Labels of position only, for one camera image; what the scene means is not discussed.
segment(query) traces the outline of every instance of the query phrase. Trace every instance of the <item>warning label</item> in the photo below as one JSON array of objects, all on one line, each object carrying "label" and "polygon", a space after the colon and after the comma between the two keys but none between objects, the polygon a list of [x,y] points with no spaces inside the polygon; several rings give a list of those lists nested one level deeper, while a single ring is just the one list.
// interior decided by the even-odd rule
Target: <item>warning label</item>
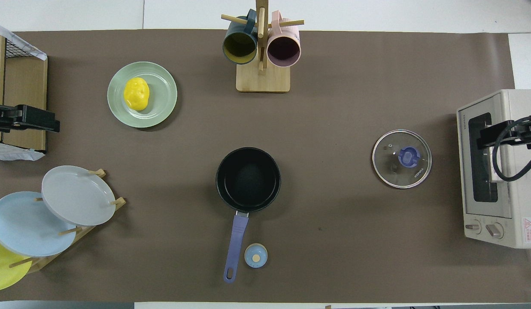
[{"label": "warning label", "polygon": [[525,244],[531,244],[531,217],[523,218],[523,236]]}]

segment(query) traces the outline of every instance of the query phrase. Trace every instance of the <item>blue mug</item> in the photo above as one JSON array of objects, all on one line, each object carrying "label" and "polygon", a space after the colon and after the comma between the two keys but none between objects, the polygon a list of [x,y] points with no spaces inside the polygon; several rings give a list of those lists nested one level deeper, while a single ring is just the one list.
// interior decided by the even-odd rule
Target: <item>blue mug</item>
[{"label": "blue mug", "polygon": [[254,60],[258,53],[258,30],[256,11],[250,9],[248,15],[238,16],[245,19],[246,25],[231,22],[225,35],[223,50],[224,55],[236,64],[246,64]]}]

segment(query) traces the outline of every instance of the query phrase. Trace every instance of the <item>yellow plate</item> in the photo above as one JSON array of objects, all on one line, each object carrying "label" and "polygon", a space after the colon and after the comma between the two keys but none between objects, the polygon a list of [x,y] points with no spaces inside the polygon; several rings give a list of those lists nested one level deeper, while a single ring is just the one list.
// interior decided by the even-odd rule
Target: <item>yellow plate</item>
[{"label": "yellow plate", "polygon": [[21,280],[28,272],[32,262],[10,268],[10,264],[24,260],[25,256],[14,254],[0,244],[0,290]]}]

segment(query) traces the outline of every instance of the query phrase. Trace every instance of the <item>green plate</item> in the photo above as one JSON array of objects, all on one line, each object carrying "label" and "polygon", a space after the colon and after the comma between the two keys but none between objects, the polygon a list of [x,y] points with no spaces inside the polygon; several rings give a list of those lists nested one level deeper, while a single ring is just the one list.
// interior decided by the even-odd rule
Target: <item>green plate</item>
[{"label": "green plate", "polygon": [[[126,82],[140,77],[149,85],[149,104],[135,111],[124,103]],[[109,108],[116,119],[130,127],[152,127],[164,121],[177,101],[177,87],[171,74],[156,63],[140,61],[126,65],[112,77],[107,89]]]}]

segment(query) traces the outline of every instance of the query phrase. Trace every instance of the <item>light blue round object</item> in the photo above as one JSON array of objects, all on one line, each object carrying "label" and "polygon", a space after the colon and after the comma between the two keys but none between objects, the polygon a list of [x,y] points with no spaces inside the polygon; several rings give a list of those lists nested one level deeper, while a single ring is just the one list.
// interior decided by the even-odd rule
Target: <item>light blue round object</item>
[{"label": "light blue round object", "polygon": [[267,249],[257,242],[251,244],[244,251],[244,260],[252,268],[260,268],[267,262]]},{"label": "light blue round object", "polygon": [[67,249],[76,233],[58,233],[75,228],[56,217],[38,192],[16,192],[0,199],[0,244],[24,256],[59,254]]}]

